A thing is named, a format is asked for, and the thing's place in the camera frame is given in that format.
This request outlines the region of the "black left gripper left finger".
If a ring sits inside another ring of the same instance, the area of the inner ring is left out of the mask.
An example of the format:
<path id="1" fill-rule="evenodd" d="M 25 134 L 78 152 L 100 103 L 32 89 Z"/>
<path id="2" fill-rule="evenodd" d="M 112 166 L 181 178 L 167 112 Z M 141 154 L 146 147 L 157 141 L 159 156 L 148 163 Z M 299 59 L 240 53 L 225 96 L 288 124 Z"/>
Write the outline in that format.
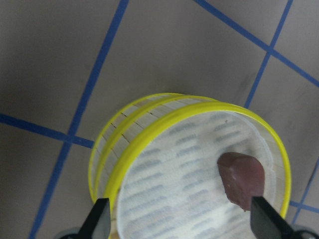
<path id="1" fill-rule="evenodd" d="M 110 202 L 98 199 L 80 228 L 78 239 L 108 239 L 110 235 Z"/>

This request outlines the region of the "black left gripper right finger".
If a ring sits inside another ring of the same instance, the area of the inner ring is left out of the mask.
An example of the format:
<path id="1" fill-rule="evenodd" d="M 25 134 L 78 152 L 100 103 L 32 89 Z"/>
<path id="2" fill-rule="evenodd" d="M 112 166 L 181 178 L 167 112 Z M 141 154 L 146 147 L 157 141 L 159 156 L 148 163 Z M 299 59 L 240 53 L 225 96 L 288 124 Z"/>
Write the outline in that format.
<path id="1" fill-rule="evenodd" d="M 264 197 L 252 197 L 250 227 L 257 239 L 298 239 L 299 235 Z"/>

